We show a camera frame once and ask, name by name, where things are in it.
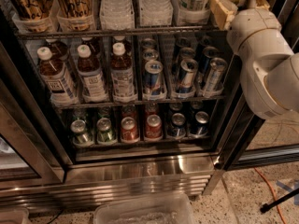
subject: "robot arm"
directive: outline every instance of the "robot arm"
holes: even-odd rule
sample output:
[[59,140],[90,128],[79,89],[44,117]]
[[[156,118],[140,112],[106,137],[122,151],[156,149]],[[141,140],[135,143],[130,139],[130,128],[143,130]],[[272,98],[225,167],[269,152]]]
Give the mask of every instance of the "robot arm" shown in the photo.
[[240,82],[247,103],[262,119],[299,111],[299,54],[280,30],[273,13],[248,9],[235,16],[227,34],[243,63]]

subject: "orange cable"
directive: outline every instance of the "orange cable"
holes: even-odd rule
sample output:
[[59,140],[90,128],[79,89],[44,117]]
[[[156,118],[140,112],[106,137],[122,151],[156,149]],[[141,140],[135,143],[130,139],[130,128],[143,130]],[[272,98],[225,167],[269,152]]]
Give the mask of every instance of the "orange cable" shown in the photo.
[[[265,177],[265,176],[264,176],[264,175],[263,175],[257,168],[254,168],[254,170],[255,170],[255,172],[258,173],[259,176],[266,182],[266,184],[268,185],[268,187],[269,187],[270,190],[271,190],[271,193],[272,193],[272,195],[273,195],[274,201],[276,201],[276,200],[277,200],[277,195],[276,195],[276,193],[274,192],[274,190],[273,190],[273,188],[272,188],[270,182],[267,180],[267,178],[266,178],[266,177]],[[279,215],[280,215],[280,218],[281,218],[282,222],[283,222],[284,224],[287,224],[287,222],[286,222],[284,216],[283,216],[282,213],[281,213],[281,210],[280,210],[279,205],[277,205],[277,209],[278,209],[278,213],[279,213]]]

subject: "white bottle cap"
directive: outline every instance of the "white bottle cap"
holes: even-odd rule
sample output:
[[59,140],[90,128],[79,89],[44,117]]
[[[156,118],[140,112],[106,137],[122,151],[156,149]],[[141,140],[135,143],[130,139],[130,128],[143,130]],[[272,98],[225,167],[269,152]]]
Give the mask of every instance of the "white bottle cap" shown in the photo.
[[117,41],[122,41],[124,40],[125,36],[124,35],[117,35],[117,36],[113,36],[115,40]]
[[78,46],[78,56],[82,57],[82,58],[88,58],[91,56],[92,52],[90,50],[90,48],[86,45],[80,45]]
[[37,55],[40,60],[46,61],[52,57],[52,52],[47,47],[42,47],[37,50]]
[[55,42],[55,41],[57,41],[58,39],[46,39],[46,41],[47,42],[49,42],[49,43],[53,43],[53,42]]
[[122,56],[125,52],[124,45],[121,42],[117,42],[113,45],[113,53],[117,56]]
[[93,38],[92,37],[82,37],[81,38],[83,41],[90,41],[92,40]]

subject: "speckled floor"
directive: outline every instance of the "speckled floor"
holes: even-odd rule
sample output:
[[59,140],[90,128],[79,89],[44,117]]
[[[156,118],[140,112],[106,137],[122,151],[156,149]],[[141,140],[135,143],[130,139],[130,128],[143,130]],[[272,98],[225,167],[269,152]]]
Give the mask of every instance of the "speckled floor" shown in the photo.
[[[249,149],[297,144],[299,115],[292,112],[268,120],[249,145]],[[257,168],[282,197],[299,188],[299,162]],[[217,224],[280,224],[283,223],[276,207],[265,214],[260,208],[274,201],[270,188],[255,169],[227,172],[212,195],[199,196],[191,201],[196,223]],[[299,195],[280,205],[286,223],[299,223]],[[46,224],[57,213],[30,216],[33,224]],[[64,211],[52,224],[93,224],[93,210]]]

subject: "black stand leg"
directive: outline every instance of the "black stand leg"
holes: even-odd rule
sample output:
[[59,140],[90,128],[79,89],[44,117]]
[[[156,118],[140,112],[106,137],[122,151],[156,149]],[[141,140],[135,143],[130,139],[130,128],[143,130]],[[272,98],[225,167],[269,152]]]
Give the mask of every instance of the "black stand leg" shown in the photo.
[[294,191],[291,191],[289,194],[283,196],[282,198],[277,199],[276,201],[270,203],[270,204],[264,204],[263,207],[260,209],[262,213],[266,213],[267,211],[269,211],[272,207],[283,203],[284,201],[290,199],[291,197],[295,196],[299,194],[299,189],[296,189]]

